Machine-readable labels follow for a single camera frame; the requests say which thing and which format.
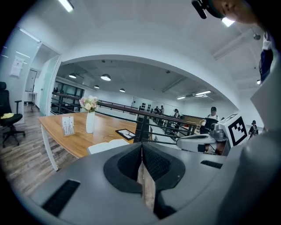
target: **chair base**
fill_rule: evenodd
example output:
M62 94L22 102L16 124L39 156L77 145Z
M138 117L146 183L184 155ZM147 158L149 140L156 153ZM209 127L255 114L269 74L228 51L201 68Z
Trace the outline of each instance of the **chair base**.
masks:
M16 140L16 142L18 143L18 146L19 146L19 142L18 142L18 140L17 140L15 134L23 134L23 136L25 137L25 132L24 132L24 131L17 131L14 126L11 126L11 127L10 127L10 131L3 133L3 138L4 138L4 140L3 140L3 142L2 142L3 148L5 148L5 144L4 144L5 141L6 141L10 136L13 136L13 137L14 137L14 139Z

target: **yellow cushion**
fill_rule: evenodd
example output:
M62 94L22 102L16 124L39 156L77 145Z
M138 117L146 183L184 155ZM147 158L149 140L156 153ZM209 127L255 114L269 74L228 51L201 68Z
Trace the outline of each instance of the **yellow cushion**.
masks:
M2 116L1 119L7 119L7 118L10 118L12 116L14 116L13 113L4 113L4 116Z

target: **table card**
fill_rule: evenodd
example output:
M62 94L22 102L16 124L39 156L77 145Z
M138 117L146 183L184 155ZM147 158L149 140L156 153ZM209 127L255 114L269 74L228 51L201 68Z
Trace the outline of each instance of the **table card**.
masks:
M64 136L73 135L75 133L73 117L62 117L62 129Z

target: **glass door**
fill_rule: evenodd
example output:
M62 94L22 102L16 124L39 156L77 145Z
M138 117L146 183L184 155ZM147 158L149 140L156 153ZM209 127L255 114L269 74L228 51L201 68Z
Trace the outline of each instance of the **glass door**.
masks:
M60 57L60 55L57 55L46 62L46 63L48 63L48 65L47 65L46 73L44 74L44 85L41 89L41 96L40 96L40 115L41 116L45 116L47 114L47 110L50 110L47 107L47 105L48 105L47 101L48 101L48 97L49 97L49 92L53 91L53 90L51 90L51 82L52 82L53 76L55 76L54 71L58 65L59 57Z

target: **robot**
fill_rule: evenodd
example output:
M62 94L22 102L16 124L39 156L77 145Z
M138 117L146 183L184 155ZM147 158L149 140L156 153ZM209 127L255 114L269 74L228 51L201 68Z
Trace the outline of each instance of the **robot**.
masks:
M233 113L218 123L213 123L208 134L186 136L177 140L177 146L191 152L205 152L205 146L210 145L208 153L215 153L217 143L224 143L223 156L230 149L243 144L248 138L247 130L240 112Z

